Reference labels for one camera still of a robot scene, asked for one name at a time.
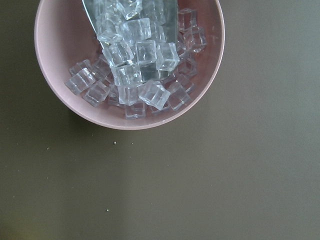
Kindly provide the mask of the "clear plastic ice cubes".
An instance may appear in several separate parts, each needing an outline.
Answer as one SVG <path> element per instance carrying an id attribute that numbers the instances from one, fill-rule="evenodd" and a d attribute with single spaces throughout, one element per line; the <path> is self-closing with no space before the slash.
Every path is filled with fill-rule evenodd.
<path id="1" fill-rule="evenodd" d="M 206 46 L 197 11 L 175 0 L 85 0 L 98 57 L 69 69 L 65 86 L 98 107 L 122 108 L 128 120 L 177 111 L 191 101 L 195 54 Z"/>

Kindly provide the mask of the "metal ice scoop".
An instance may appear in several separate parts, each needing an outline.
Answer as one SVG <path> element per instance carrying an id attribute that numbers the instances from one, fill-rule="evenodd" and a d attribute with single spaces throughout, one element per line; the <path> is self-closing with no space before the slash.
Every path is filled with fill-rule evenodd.
<path id="1" fill-rule="evenodd" d="M 84 0 L 89 22 L 110 68 L 138 68 L 142 82 L 168 77 L 178 64 L 162 47 L 177 42 L 176 0 Z"/>

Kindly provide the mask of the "pink bowl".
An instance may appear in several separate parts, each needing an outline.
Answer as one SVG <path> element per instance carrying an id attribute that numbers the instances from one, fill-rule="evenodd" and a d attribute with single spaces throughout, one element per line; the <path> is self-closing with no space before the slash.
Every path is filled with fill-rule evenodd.
<path id="1" fill-rule="evenodd" d="M 197 22 L 204 28 L 207 45 L 195 56 L 197 74 L 191 100 L 178 110 L 168 110 L 145 118 L 127 120 L 116 106 L 93 107 L 74 95 L 65 82 L 69 68 L 83 59 L 94 60 L 98 44 L 80 0 L 42 0 L 35 25 L 34 46 L 37 60 L 48 85 L 75 114 L 97 125 L 117 130 L 142 130 L 169 123 L 190 110 L 212 85 L 222 62 L 225 47 L 225 21 L 218 0 L 180 0 L 181 8 L 197 11 Z"/>

